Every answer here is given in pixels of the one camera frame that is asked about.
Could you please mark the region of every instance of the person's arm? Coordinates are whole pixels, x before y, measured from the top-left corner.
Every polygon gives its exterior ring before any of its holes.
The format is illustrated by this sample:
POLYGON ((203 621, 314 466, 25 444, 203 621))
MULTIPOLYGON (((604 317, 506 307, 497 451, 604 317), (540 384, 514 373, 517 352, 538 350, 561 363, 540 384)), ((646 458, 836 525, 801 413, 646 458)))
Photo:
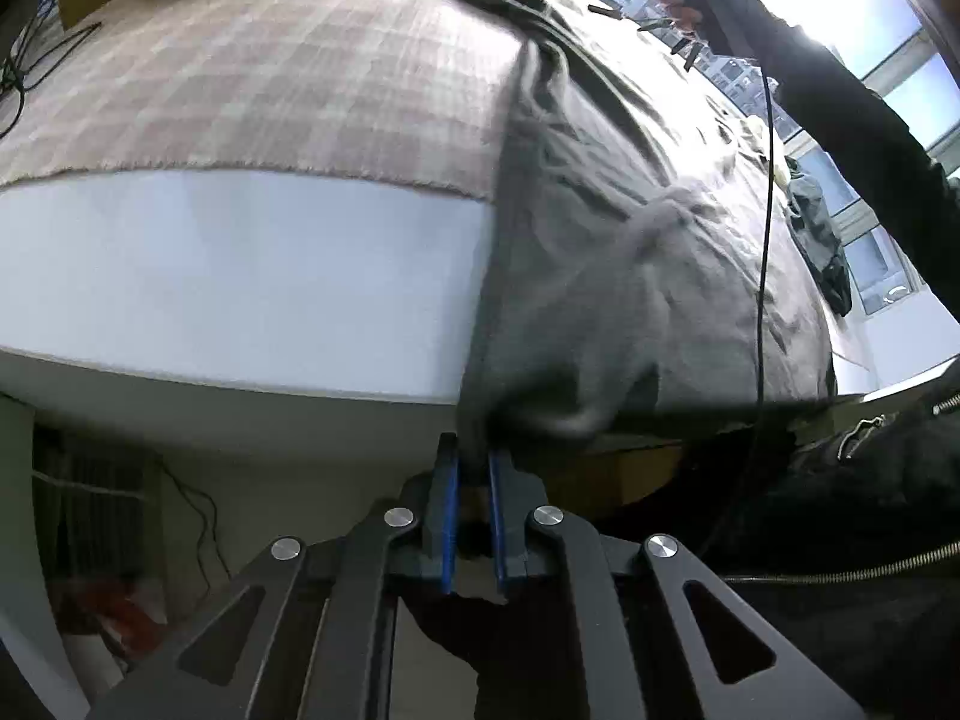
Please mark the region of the person's arm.
MULTIPOLYGON (((664 0, 680 26, 703 18, 664 0)), ((826 47, 789 28, 760 0, 723 0, 756 59, 779 81, 779 104, 832 156, 917 271, 960 320, 960 185, 951 185, 904 121, 826 47)), ((704 34, 709 42, 709 33, 704 34)))

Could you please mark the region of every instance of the floor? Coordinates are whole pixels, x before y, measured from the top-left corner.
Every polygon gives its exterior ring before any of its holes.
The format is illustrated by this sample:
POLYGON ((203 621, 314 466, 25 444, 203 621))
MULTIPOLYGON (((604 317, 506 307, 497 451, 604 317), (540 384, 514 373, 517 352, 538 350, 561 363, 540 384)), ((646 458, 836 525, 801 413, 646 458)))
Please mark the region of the floor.
MULTIPOLYGON (((181 479, 209 493, 219 508, 220 543, 232 570, 246 565, 277 536, 296 535, 307 542, 342 536, 378 497, 396 495, 416 469, 351 469, 329 466, 235 464, 189 456, 167 456, 181 479)), ((174 485, 161 489, 163 548, 167 565, 167 603, 171 618, 183 618, 203 596, 195 547, 197 514, 174 485)), ((226 581, 213 552, 203 552, 211 584, 226 581)), ((457 589, 463 594, 494 592, 488 565, 458 565, 457 589)), ((392 720, 473 717, 476 678, 472 669, 445 653, 416 627, 402 608, 397 620, 392 720)))

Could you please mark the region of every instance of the person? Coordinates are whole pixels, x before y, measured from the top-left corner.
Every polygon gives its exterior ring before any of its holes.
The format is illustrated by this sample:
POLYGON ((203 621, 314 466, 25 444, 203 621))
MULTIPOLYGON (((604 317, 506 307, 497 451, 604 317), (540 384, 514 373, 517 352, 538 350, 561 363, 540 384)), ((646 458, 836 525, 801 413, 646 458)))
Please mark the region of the person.
MULTIPOLYGON (((715 23, 663 0, 679 27, 709 44, 715 23)), ((926 154, 906 123, 824 46, 760 0, 723 0, 782 108, 827 151, 935 295, 960 320, 960 183, 926 154)), ((558 591, 531 587, 508 604, 456 594, 404 597, 421 630, 477 672, 476 720, 582 716, 558 591)))

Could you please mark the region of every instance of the plaid tablecloth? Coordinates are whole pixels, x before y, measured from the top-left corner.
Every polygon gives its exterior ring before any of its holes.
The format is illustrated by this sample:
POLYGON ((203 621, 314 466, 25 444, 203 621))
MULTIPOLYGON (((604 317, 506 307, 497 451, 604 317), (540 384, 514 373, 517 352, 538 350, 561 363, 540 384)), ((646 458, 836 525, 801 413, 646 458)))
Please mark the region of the plaid tablecloth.
POLYGON ((522 37, 462 2, 116 0, 89 20, 0 142, 0 186, 251 167, 493 195, 522 37))

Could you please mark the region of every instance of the zipper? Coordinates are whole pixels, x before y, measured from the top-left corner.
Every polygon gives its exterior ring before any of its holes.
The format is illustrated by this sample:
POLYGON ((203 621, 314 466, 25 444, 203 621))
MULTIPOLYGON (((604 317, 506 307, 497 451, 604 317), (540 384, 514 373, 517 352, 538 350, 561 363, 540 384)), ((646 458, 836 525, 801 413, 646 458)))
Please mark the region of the zipper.
POLYGON ((960 392, 957 392, 953 397, 947 398, 947 400, 942 400, 940 403, 935 404, 933 406, 933 415, 943 416, 945 413, 950 413, 957 408, 960 408, 960 392))
POLYGON ((928 565, 949 560, 960 556, 960 541, 946 544, 939 549, 924 552, 923 555, 908 557, 906 560, 897 560, 887 565, 877 565, 874 568, 864 568, 860 571, 844 571, 836 574, 773 574, 771 576, 731 576, 723 577, 727 584, 846 584, 850 581, 867 581, 881 579, 913 571, 928 565))

